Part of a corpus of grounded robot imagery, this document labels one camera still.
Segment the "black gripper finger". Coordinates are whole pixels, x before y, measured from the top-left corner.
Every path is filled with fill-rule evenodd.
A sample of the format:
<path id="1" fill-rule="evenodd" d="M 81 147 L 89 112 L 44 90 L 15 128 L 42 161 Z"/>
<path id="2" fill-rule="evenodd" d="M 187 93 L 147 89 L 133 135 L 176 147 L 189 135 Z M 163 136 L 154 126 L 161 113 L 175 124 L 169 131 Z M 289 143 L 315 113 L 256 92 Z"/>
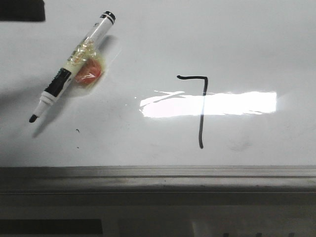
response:
<path id="1" fill-rule="evenodd" d="M 17 22 L 44 22 L 43 0 L 1 0 L 0 20 Z"/>

